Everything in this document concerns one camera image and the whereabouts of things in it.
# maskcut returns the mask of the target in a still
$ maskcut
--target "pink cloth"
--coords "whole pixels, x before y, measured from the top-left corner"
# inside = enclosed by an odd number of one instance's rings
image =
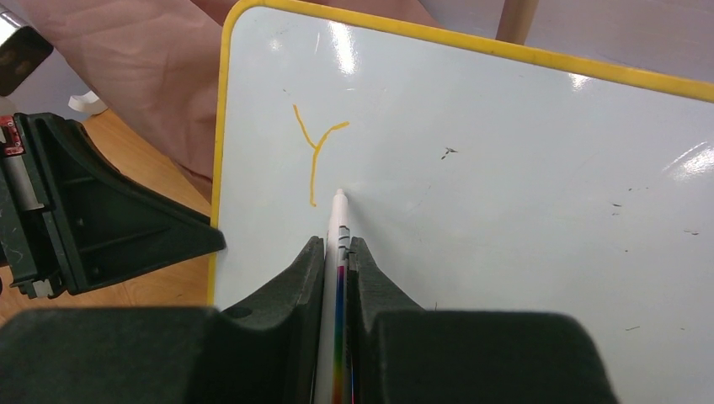
[[[221,24],[235,1],[19,3],[89,87],[210,198]],[[313,3],[436,26],[418,0]]]

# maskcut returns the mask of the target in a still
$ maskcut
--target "white pen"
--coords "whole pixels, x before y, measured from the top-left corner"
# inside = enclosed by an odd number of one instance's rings
[[[325,250],[325,284],[322,289],[322,319],[317,348],[314,404],[351,402],[351,376],[345,358],[345,276],[349,248],[347,197],[338,189],[328,224]]]

